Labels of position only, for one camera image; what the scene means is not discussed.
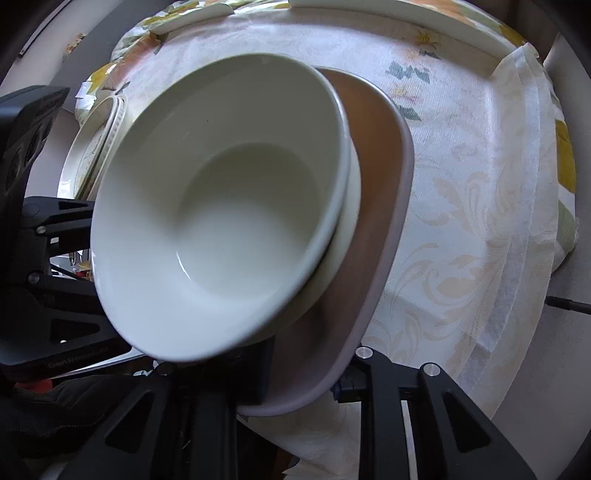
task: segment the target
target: stacked plate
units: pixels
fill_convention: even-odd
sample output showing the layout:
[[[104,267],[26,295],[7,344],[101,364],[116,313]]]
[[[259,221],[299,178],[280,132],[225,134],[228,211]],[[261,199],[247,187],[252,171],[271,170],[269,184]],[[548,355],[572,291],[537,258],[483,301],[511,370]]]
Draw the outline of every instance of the stacked plate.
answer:
[[[404,224],[414,151],[395,105],[359,77],[271,54],[189,74],[109,144],[111,102],[73,145],[60,193],[98,192],[92,262],[115,329],[175,362],[275,336],[267,398],[239,411],[317,398],[359,345]],[[131,278],[130,251],[145,260]]]

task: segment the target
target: black fabric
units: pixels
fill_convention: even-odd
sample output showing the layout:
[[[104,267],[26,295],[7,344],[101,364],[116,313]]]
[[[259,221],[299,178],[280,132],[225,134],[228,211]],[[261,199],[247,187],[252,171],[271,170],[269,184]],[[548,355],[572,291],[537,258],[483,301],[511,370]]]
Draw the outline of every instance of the black fabric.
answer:
[[[92,375],[44,394],[13,388],[0,395],[0,429],[24,458],[75,452],[142,378]]]

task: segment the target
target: bowl rim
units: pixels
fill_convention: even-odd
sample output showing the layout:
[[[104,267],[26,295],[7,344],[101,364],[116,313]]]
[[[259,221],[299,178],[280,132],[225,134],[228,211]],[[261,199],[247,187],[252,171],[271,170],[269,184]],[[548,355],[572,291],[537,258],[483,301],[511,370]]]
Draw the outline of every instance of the bowl rim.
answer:
[[[109,276],[113,273],[123,275],[123,267],[103,267],[99,257],[108,255],[109,247],[104,247],[103,231],[105,235],[109,235],[109,217],[113,213],[106,205],[105,197],[108,195],[107,190],[104,189],[104,185],[109,184],[111,178],[117,175],[118,164],[123,159],[118,159],[118,152],[125,151],[130,145],[133,145],[134,137],[137,136],[135,132],[138,132],[145,128],[146,125],[151,125],[154,120],[154,114],[158,114],[160,111],[166,111],[168,99],[175,99],[178,96],[179,91],[187,89],[187,84],[193,84],[193,91],[196,92],[199,88],[204,85],[208,85],[211,82],[216,81],[222,77],[220,72],[224,72],[226,64],[236,63],[236,69],[240,69],[243,66],[256,65],[258,62],[268,63],[268,60],[280,61],[282,63],[289,63],[292,66],[297,66],[299,69],[304,70],[310,77],[314,78],[319,85],[321,85],[326,92],[327,97],[330,99],[332,104],[333,113],[335,116],[336,126],[338,128],[338,158],[336,165],[336,175],[332,183],[332,191],[329,194],[327,202],[324,204],[324,208],[321,210],[320,218],[316,225],[316,228],[308,241],[306,249],[300,257],[294,271],[286,278],[282,286],[265,302],[256,308],[255,312],[261,312],[256,318],[248,315],[244,316],[244,323],[238,323],[236,328],[232,329],[231,335],[228,335],[227,330],[221,334],[215,334],[215,331],[221,331],[221,329],[208,328],[207,340],[201,340],[195,345],[188,347],[188,342],[182,343],[181,347],[175,345],[175,341],[185,335],[181,333],[174,334],[176,329],[167,329],[169,336],[168,341],[160,342],[156,346],[154,341],[149,341],[147,333],[143,333],[146,330],[146,324],[142,321],[138,321],[138,318],[130,319],[122,315],[121,310],[117,308],[119,302],[127,301],[130,299],[127,297],[129,291],[124,296],[121,292],[115,292],[109,287],[104,287],[109,283]],[[105,171],[105,175],[102,179],[102,188],[99,189],[95,210],[93,215],[93,222],[90,234],[90,252],[92,256],[95,276],[95,286],[98,292],[99,300],[105,314],[111,321],[113,327],[118,333],[131,345],[135,346],[138,350],[144,353],[154,356],[156,358],[165,359],[168,361],[198,361],[206,358],[211,358],[222,352],[228,351],[235,346],[240,345],[243,341],[247,340],[257,330],[260,330],[266,326],[277,313],[295,296],[295,294],[301,289],[303,284],[307,281],[309,276],[314,271],[316,265],[320,261],[322,254],[324,253],[330,239],[332,232],[336,227],[338,221],[341,206],[344,200],[347,178],[349,175],[349,164],[350,164],[350,140],[349,140],[349,126],[347,122],[345,109],[336,93],[334,87],[330,82],[314,67],[303,63],[297,59],[289,56],[272,54],[272,53],[248,53],[243,55],[225,57],[204,65],[203,67],[193,70],[182,78],[178,79],[175,83],[170,85],[166,90],[161,92],[135,119],[131,125],[126,136],[123,137],[121,143],[118,145],[117,151],[113,153],[112,161]],[[131,299],[131,301],[140,301],[139,298]],[[166,323],[170,325],[171,320],[174,318],[174,310],[171,310],[171,314],[166,319]]]

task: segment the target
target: black cable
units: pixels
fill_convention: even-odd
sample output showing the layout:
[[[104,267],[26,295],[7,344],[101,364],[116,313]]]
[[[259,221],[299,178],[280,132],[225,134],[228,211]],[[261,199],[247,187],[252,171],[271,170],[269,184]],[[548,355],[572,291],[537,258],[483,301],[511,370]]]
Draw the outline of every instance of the black cable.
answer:
[[[548,295],[545,300],[546,305],[556,307],[563,310],[572,310],[573,312],[584,313],[591,315],[591,305],[589,303],[582,303],[569,299],[561,299],[560,297],[552,297]]]
[[[62,273],[64,274],[66,277],[71,277],[71,278],[75,278],[76,280],[87,280],[87,278],[84,277],[79,277],[78,275],[76,275],[75,273],[70,272],[69,270],[66,270],[64,268],[58,267],[57,265],[54,265],[53,263],[50,263],[51,265],[51,269],[55,270],[56,272]]]

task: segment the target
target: metal screw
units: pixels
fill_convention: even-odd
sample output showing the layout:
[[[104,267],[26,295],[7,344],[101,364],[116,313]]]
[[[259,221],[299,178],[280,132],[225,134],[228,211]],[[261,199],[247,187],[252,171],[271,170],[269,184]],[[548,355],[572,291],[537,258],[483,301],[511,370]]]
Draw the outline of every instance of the metal screw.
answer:
[[[436,377],[441,373],[441,368],[436,364],[427,364],[423,367],[423,371],[426,375],[429,375],[429,377]]]
[[[374,351],[367,346],[360,346],[355,351],[355,355],[357,355],[359,358],[369,358],[373,354],[374,354]]]
[[[39,276],[39,274],[37,272],[33,272],[33,273],[29,273],[27,280],[29,281],[29,283],[31,285],[34,285],[35,283],[37,283],[39,281],[40,278],[41,277]]]

